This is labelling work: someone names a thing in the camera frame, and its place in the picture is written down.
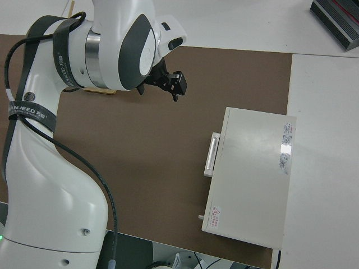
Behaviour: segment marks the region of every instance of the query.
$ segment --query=screw hole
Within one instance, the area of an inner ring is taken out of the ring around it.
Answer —
[[[68,266],[70,264],[70,261],[67,260],[67,259],[63,259],[63,260],[61,260],[60,263],[61,263],[62,266]]]

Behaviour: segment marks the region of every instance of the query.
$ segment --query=metal ring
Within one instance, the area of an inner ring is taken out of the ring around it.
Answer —
[[[85,61],[92,83],[102,89],[108,89],[102,79],[99,63],[99,45],[101,35],[89,31],[85,45]]]

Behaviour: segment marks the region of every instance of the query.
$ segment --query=black strap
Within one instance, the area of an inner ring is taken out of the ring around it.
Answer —
[[[29,101],[11,101],[9,104],[9,119],[17,119],[18,115],[34,119],[54,132],[56,116],[50,110],[37,103]]]
[[[70,87],[83,88],[77,84],[70,67],[70,59],[68,56],[68,35],[70,33],[70,26],[76,22],[77,19],[69,18],[61,22],[53,34],[53,56],[56,70],[62,81]]]
[[[59,20],[63,20],[64,18],[61,17],[54,17],[54,16],[44,16],[35,21],[35,23],[31,26],[29,32],[27,33],[27,37],[32,36],[41,36],[44,35],[47,28],[50,27],[53,23]],[[20,78],[19,87],[17,88],[16,93],[16,100],[21,100],[22,96],[24,95],[24,89],[27,82],[27,77],[29,76],[31,67],[33,65],[33,61],[36,55],[36,51],[38,50],[40,40],[34,41],[31,43],[27,43],[25,45],[25,53],[24,53],[24,65],[22,67],[22,73]],[[6,138],[5,138],[5,144],[4,149],[2,153],[2,162],[1,162],[1,174],[3,179],[6,182],[6,162],[7,162],[7,156],[9,154],[10,150],[10,144],[12,141],[12,136],[15,130],[16,120],[10,120],[9,126],[7,128]]]

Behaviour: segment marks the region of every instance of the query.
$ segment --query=brown mat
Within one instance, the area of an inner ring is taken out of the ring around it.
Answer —
[[[0,36],[1,69],[6,52],[19,38]],[[13,88],[20,78],[20,54],[12,61]],[[107,179],[120,232],[270,268],[271,249],[205,233],[198,214],[204,214],[210,186],[203,171],[211,134],[220,132],[225,108],[285,114],[291,59],[282,53],[178,48],[166,58],[168,70],[183,71],[188,83],[186,96],[177,103],[152,87],[146,87],[144,96],[136,90],[112,96],[63,93],[55,138],[86,157]],[[2,151],[7,129],[3,86],[0,102]],[[2,181],[0,200],[7,201]]]

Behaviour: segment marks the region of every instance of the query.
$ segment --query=white table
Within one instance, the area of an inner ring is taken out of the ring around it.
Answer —
[[[288,114],[297,132],[281,268],[356,268],[359,48],[345,53],[307,0],[154,2],[158,14],[180,20],[188,46],[312,54],[292,62]],[[0,34],[23,35],[38,17],[63,14],[66,3],[2,0]],[[93,18],[90,0],[77,0],[79,10]]]

